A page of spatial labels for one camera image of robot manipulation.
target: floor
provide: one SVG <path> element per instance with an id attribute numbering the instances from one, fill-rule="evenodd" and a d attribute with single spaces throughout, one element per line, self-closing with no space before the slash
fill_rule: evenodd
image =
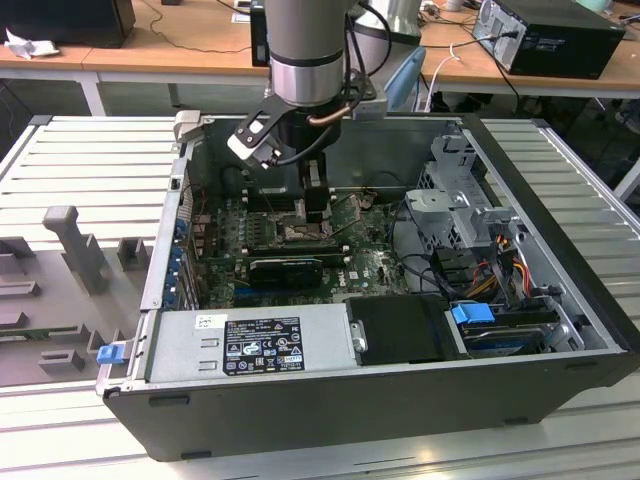
<path id="1" fill-rule="evenodd" d="M 107 83 L 101 85 L 105 105 L 112 115 L 174 115 L 178 109 L 169 101 L 162 84 Z M 262 87 L 180 85 L 183 108 L 206 113 L 244 113 L 260 101 Z M 461 101 L 460 95 L 446 95 L 448 105 Z M 80 86 L 71 82 L 4 80 L 0 83 L 0 158 L 9 150 L 32 115 L 89 115 Z M 526 115 L 543 117 L 551 123 L 607 182 L 615 187 L 635 160 L 629 155 L 640 137 L 627 131 L 614 116 L 620 108 L 611 101 L 553 98 L 529 99 Z M 514 97 L 493 97 L 478 111 L 481 116 L 510 118 Z"/>

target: table leg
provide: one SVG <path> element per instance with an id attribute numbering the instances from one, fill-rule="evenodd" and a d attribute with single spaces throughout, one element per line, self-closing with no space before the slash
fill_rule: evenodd
<path id="1" fill-rule="evenodd" d="M 180 95 L 178 94 L 178 86 L 175 83 L 167 84 L 169 87 L 169 99 L 171 100 L 171 106 L 173 108 L 180 108 L 182 104 L 180 103 Z"/>
<path id="2" fill-rule="evenodd" d="M 626 201 L 629 195 L 633 193 L 636 187 L 640 184 L 640 158 L 636 161 L 636 164 L 629 170 L 624 178 L 620 181 L 616 189 L 613 191 L 618 198 L 622 201 Z"/>
<path id="3" fill-rule="evenodd" d="M 86 75 L 81 77 L 78 82 L 84 92 L 84 98 L 89 106 L 89 111 L 94 117 L 106 117 L 107 110 L 102 103 L 102 97 L 100 96 L 100 89 L 98 88 L 97 75 Z"/>

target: warning label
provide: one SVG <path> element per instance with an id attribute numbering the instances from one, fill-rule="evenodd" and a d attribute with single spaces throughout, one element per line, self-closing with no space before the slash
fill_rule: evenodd
<path id="1" fill-rule="evenodd" d="M 224 327 L 227 375 L 304 370 L 300 317 L 234 320 Z"/>

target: aluminum profile table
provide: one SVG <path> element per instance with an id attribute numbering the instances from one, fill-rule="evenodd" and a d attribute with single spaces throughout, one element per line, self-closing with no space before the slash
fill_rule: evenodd
<path id="1" fill-rule="evenodd" d="M 486 123 L 637 324 L 637 219 L 549 129 Z M 149 459 L 93 388 L 0 393 L 0 478 L 567 480 L 637 479 L 640 471 L 638 374 L 581 393 L 538 425 L 172 464 Z M 285 423 L 283 435 L 299 427 Z"/>
<path id="2" fill-rule="evenodd" d="M 640 222 L 551 130 L 485 122 L 533 191 L 631 320 L 640 326 Z M 490 178 L 499 198 L 500 187 Z"/>
<path id="3" fill-rule="evenodd" d="M 173 117 L 37 118 L 0 163 L 0 236 L 60 249 L 41 222 L 47 207 L 74 205 L 80 232 L 101 247 L 122 237 L 153 246 L 179 154 Z"/>

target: wooden desk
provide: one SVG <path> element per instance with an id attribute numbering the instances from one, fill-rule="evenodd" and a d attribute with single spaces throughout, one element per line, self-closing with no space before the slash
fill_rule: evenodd
<path id="1" fill-rule="evenodd" d="M 251 65 L 249 49 L 237 53 L 202 53 L 176 48 L 237 51 L 251 45 L 249 25 L 233 24 L 233 12 L 215 0 L 185 0 L 180 6 L 163 6 L 160 0 L 133 0 L 136 25 L 121 49 L 63 48 L 57 57 L 26 61 L 0 49 L 0 77 L 71 80 L 80 83 L 93 115 L 105 115 L 98 84 L 101 82 L 164 83 L 176 94 L 176 84 L 264 85 L 266 68 Z M 631 7 L 616 5 L 616 13 Z M 453 21 L 473 12 L 445 13 Z M 429 23 L 423 29 L 424 45 L 449 45 L 471 39 L 456 25 Z M 436 89 L 452 92 L 511 93 L 493 59 L 479 45 L 460 47 L 462 62 L 450 61 L 440 71 Z M 447 49 L 429 49 L 423 73 L 431 78 Z M 623 41 L 599 80 L 510 76 L 523 95 L 638 98 L 640 97 L 640 42 Z"/>
<path id="2" fill-rule="evenodd" d="M 176 48 L 151 31 L 154 24 L 177 45 L 234 53 L 203 53 Z M 133 0 L 136 24 L 121 49 L 93 49 L 83 61 L 86 70 L 117 72 L 253 75 L 265 77 L 266 68 L 251 65 L 248 24 L 231 23 L 233 12 L 214 0 L 185 0 L 180 6 L 160 5 L 159 0 Z"/>

